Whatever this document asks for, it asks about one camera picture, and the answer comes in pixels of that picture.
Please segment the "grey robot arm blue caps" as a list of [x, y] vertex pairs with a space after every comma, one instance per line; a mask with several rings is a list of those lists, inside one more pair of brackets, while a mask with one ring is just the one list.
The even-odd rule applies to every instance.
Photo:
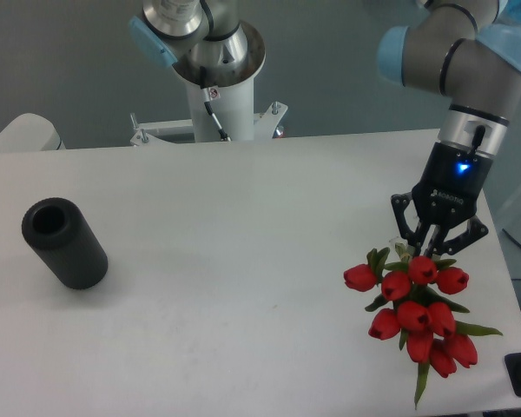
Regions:
[[[487, 233], [477, 199], [521, 97], [521, 29], [498, 23], [503, 1], [426, 1], [416, 28], [394, 27], [377, 52], [379, 73], [449, 97], [447, 116], [412, 191], [392, 197], [410, 255], [455, 255]], [[146, 1], [129, 21], [142, 54], [186, 84], [197, 142], [274, 138], [286, 113], [253, 111], [265, 61], [234, 1]]]

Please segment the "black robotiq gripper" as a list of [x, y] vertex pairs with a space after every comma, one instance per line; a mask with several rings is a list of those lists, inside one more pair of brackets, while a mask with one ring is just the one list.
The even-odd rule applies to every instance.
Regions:
[[[490, 158], [470, 155], [441, 142], [433, 145], [425, 170], [412, 193], [391, 196], [399, 234], [406, 240], [411, 255], [423, 253], [433, 259], [442, 255], [453, 256], [489, 233], [475, 214], [477, 199], [491, 166]], [[414, 202], [419, 217], [415, 229], [410, 228], [406, 219], [411, 202]], [[456, 227], [465, 221], [465, 231], [447, 240], [451, 231], [447, 227]], [[423, 243], [431, 225], [437, 226], [423, 252]]]

